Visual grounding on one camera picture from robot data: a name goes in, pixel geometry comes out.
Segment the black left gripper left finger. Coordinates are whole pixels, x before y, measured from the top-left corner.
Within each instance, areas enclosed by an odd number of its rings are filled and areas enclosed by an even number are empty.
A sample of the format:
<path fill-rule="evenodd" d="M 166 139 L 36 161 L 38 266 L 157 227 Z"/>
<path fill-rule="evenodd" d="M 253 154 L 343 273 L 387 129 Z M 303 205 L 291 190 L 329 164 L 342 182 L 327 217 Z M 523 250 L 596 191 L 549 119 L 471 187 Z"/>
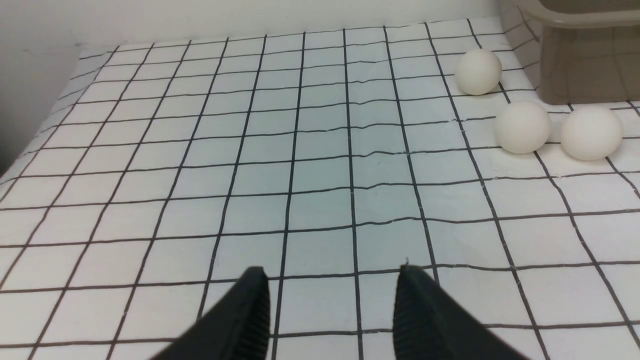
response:
<path fill-rule="evenodd" d="M 271 324 L 269 280 L 247 268 L 220 300 L 154 360 L 265 360 Z"/>

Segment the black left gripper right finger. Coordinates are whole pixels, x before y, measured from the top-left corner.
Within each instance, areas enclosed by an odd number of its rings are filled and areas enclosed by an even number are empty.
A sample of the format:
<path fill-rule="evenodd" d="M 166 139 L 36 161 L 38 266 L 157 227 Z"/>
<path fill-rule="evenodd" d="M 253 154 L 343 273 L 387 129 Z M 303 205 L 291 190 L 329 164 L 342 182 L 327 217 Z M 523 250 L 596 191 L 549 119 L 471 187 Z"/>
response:
<path fill-rule="evenodd" d="M 525 360 L 415 265 L 400 267 L 393 311 L 397 360 Z"/>

